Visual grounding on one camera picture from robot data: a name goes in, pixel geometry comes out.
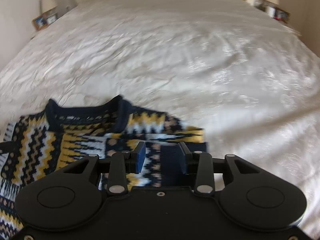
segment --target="bed sheet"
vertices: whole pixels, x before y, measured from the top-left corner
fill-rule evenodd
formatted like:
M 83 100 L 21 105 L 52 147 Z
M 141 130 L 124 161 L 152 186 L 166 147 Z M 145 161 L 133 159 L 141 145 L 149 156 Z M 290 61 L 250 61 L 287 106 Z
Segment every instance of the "bed sheet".
M 308 199 L 300 227 L 317 239 L 319 67 L 296 36 L 240 0 L 95 0 L 0 71 L 0 125 L 49 98 L 93 106 L 123 94 L 205 128 L 212 156 L 239 155 L 297 185 Z

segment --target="picture frame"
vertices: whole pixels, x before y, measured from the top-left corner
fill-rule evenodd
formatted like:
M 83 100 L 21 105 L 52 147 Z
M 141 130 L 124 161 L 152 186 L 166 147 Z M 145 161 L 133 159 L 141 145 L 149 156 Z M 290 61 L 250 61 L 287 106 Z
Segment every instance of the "picture frame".
M 290 18 L 290 13 L 282 10 L 279 7 L 276 7 L 275 19 L 281 22 L 288 23 Z
M 42 15 L 38 16 L 37 18 L 34 18 L 32 20 L 32 24 L 37 31 L 43 28 L 46 28 L 48 26 L 47 21 Z
M 47 24 L 48 25 L 53 24 L 56 20 L 58 20 L 58 14 L 57 13 L 47 17 Z

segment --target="white bedding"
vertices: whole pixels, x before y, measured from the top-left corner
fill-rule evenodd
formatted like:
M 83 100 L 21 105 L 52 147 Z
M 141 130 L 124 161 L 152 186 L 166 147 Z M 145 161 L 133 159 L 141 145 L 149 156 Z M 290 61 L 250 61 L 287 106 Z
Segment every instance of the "white bedding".
M 320 237 L 320 60 L 240 0 L 96 0 L 41 31 L 0 71 L 0 125 L 44 108 L 117 94 L 206 130 L 297 185 L 301 228 Z

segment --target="fair isle sweater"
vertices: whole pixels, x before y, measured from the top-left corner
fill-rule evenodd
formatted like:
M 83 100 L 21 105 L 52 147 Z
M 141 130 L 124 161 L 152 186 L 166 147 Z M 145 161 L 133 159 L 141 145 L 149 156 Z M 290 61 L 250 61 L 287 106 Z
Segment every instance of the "fair isle sweater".
M 127 174 L 133 186 L 190 184 L 181 172 L 176 153 L 183 141 L 191 151 L 206 151 L 203 130 L 189 127 L 164 112 L 133 106 L 122 96 L 97 107 L 63 108 L 50 99 L 45 110 L 21 116 L 8 124 L 0 143 L 0 236 L 22 229 L 14 200 L 19 190 L 87 154 L 108 158 L 133 150 L 146 142 L 146 158 L 140 174 Z M 106 188 L 102 174 L 99 189 Z

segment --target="navy collar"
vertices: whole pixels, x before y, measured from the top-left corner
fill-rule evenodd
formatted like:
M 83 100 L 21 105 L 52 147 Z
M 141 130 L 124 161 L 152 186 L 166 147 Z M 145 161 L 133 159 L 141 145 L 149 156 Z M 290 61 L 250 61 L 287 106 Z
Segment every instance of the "navy collar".
M 49 131 L 61 132 L 64 130 L 60 126 L 61 122 L 55 118 L 55 115 L 82 115 L 82 114 L 99 114 L 108 109 L 115 109 L 118 113 L 118 118 L 114 126 L 105 133 L 121 133 L 128 124 L 129 115 L 132 113 L 132 105 L 127 100 L 124 100 L 121 95 L 111 99 L 102 106 L 90 107 L 61 107 L 53 99 L 49 99 L 45 107 L 45 113 L 49 123 Z

